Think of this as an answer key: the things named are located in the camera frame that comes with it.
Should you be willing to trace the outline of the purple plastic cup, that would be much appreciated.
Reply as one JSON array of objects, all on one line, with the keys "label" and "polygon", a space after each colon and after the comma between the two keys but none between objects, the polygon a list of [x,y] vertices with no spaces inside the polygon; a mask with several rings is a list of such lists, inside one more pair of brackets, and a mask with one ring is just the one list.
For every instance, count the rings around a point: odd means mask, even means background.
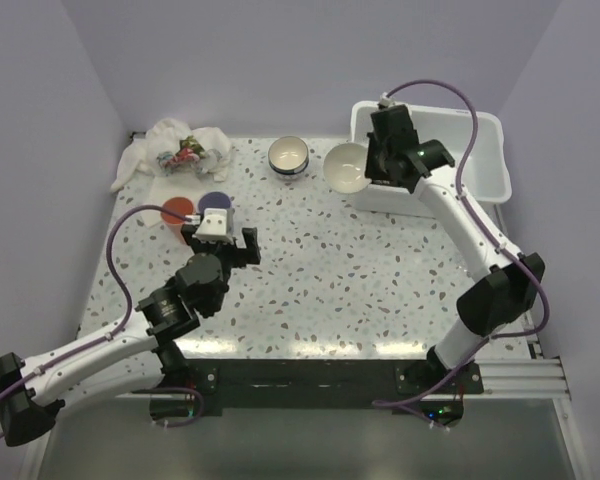
[{"label": "purple plastic cup", "polygon": [[206,209],[229,209],[232,207],[231,198],[221,191],[204,194],[197,202],[197,211],[204,213]]}]

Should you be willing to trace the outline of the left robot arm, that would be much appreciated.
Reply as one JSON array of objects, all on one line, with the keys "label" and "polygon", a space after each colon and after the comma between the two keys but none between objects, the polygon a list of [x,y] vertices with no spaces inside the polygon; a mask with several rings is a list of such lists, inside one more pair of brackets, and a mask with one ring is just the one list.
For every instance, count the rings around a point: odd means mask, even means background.
[{"label": "left robot arm", "polygon": [[50,352],[0,357],[0,437],[7,446],[25,445],[50,431],[69,406],[71,388],[88,398],[88,378],[137,354],[158,357],[151,378],[163,391],[185,385],[187,368],[178,362],[175,340],[217,314],[232,271],[259,264],[261,254],[255,228],[243,229],[243,246],[232,236],[208,235],[204,226],[187,226],[184,233],[192,257],[121,319]]}]

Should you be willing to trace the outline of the cream bowl blue pattern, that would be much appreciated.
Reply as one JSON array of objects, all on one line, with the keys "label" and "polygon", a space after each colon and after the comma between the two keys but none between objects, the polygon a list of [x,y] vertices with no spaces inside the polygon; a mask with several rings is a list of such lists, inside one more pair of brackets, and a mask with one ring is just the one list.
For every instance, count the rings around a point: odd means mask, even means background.
[{"label": "cream bowl blue pattern", "polygon": [[270,169],[283,180],[295,180],[309,166],[309,148],[299,137],[285,136],[275,140],[268,149]]}]

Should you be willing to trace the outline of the orange plastic cup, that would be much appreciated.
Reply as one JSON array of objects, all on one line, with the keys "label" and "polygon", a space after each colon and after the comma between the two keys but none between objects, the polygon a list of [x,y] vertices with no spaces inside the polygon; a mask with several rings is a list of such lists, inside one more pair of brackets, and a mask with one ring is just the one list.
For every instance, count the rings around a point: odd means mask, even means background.
[{"label": "orange plastic cup", "polygon": [[168,199],[162,207],[166,210],[161,213],[163,223],[180,243],[185,244],[181,233],[181,228],[185,224],[183,218],[196,213],[194,203],[186,197],[173,197]]}]

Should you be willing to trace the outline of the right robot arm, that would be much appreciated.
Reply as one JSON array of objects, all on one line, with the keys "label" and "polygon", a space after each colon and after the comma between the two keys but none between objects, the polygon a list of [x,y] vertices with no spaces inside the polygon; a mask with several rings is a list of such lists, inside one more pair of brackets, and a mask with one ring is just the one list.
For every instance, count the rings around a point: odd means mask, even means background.
[{"label": "right robot arm", "polygon": [[460,382],[460,368],[477,350],[533,306],[545,263],[509,243],[464,184],[465,163],[440,141],[421,141],[407,106],[381,106],[371,124],[366,177],[406,190],[423,203],[460,251],[474,281],[456,302],[453,327],[430,348],[425,366],[410,374],[446,393]]}]

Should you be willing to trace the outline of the small white bowl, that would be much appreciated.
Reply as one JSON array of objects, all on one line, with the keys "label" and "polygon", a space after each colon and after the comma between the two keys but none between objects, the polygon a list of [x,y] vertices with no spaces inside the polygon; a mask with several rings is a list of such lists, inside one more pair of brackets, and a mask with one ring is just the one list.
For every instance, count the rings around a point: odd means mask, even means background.
[{"label": "small white bowl", "polygon": [[341,194],[364,190],[371,180],[365,176],[367,149],[345,143],[331,149],[324,158],[323,176],[329,187]]}]

